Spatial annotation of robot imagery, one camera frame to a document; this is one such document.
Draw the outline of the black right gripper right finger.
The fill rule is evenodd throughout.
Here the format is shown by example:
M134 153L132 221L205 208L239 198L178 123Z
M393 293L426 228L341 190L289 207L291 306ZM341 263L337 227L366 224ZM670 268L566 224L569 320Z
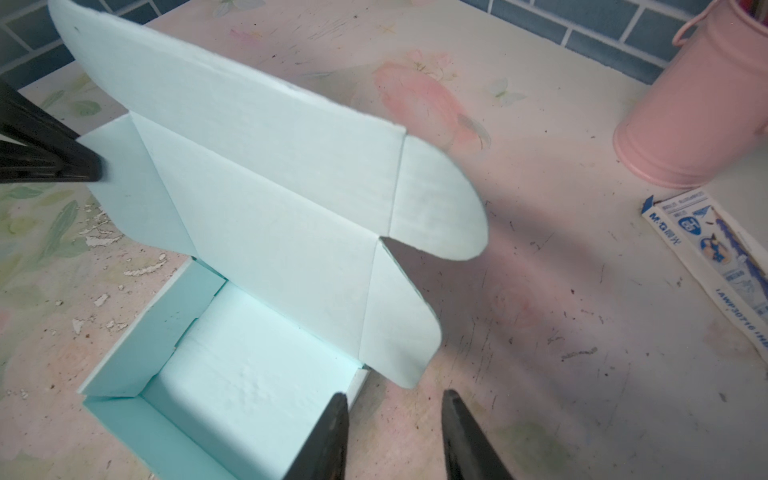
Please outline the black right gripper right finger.
M514 479L455 390L443 393L441 427L449 480Z

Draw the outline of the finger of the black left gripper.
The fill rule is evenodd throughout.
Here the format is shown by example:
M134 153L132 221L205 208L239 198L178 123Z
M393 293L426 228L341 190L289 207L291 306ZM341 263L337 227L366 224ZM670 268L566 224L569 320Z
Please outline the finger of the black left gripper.
M6 82L1 83L1 181L97 182L102 158L79 135Z

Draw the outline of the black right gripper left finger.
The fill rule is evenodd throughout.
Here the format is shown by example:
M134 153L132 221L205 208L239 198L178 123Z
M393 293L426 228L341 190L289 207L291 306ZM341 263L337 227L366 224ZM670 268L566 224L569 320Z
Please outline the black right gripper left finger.
M343 480L349 435L347 396L335 393L284 480Z

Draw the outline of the light blue paper box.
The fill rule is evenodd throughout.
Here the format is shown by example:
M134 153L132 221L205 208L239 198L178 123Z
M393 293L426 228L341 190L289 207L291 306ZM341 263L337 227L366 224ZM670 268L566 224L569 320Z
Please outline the light blue paper box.
M71 1L52 19L126 114L83 136L131 239L186 256L81 387L162 479L280 479L369 370L416 386L438 319L386 246L488 242L461 169L402 126Z

